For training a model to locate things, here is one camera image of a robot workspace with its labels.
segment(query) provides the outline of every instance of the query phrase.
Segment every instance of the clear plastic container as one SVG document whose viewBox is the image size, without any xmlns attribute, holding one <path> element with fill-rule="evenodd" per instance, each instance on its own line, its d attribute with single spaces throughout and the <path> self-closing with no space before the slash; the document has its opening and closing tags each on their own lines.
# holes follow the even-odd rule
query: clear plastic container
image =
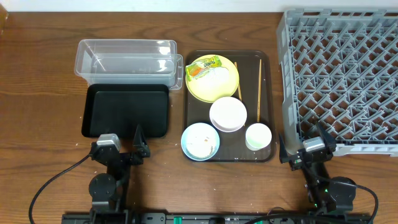
<svg viewBox="0 0 398 224">
<path fill-rule="evenodd" d="M 75 73 L 89 85 L 164 84 L 182 87 L 183 58 L 174 40 L 82 40 Z"/>
</svg>

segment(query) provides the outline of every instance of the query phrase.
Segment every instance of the food packet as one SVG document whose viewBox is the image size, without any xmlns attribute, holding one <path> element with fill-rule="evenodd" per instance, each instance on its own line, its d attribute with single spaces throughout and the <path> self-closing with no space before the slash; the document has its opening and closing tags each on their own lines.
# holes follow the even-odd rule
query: food packet
<svg viewBox="0 0 398 224">
<path fill-rule="evenodd" d="M 222 65 L 220 58 L 217 55 L 211 58 L 205 58 L 197 62 L 193 62 L 185 67 L 188 81 L 200 78 L 208 73 L 209 68 L 216 68 Z"/>
</svg>

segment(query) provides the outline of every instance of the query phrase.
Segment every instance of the white wall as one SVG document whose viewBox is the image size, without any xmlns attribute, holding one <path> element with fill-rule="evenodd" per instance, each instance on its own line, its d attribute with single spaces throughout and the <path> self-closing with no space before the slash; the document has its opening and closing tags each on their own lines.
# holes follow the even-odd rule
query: white wall
<svg viewBox="0 0 398 224">
<path fill-rule="evenodd" d="M 398 0 L 0 0 L 9 11 L 281 12 L 292 7 L 398 8 Z"/>
</svg>

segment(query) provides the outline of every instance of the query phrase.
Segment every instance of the green connector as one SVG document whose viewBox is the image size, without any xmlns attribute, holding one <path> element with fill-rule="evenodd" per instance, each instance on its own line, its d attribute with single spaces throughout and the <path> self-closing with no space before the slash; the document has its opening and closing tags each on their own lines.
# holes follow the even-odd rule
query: green connector
<svg viewBox="0 0 398 224">
<path fill-rule="evenodd" d="M 182 224 L 182 218 L 181 217 L 174 217 L 174 224 Z"/>
</svg>

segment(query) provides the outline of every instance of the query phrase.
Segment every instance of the yellow plate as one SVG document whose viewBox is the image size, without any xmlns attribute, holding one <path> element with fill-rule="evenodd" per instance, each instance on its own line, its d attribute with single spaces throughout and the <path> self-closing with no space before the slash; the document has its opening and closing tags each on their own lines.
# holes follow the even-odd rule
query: yellow plate
<svg viewBox="0 0 398 224">
<path fill-rule="evenodd" d="M 197 60 L 210 58 L 214 55 L 204 55 Z M 225 96 L 232 96 L 239 85 L 239 73 L 234 63 L 223 56 L 219 56 L 222 67 L 228 69 L 228 80 L 209 79 L 206 76 L 188 81 L 185 77 L 185 83 L 189 92 L 198 100 L 213 103 L 214 101 Z"/>
</svg>

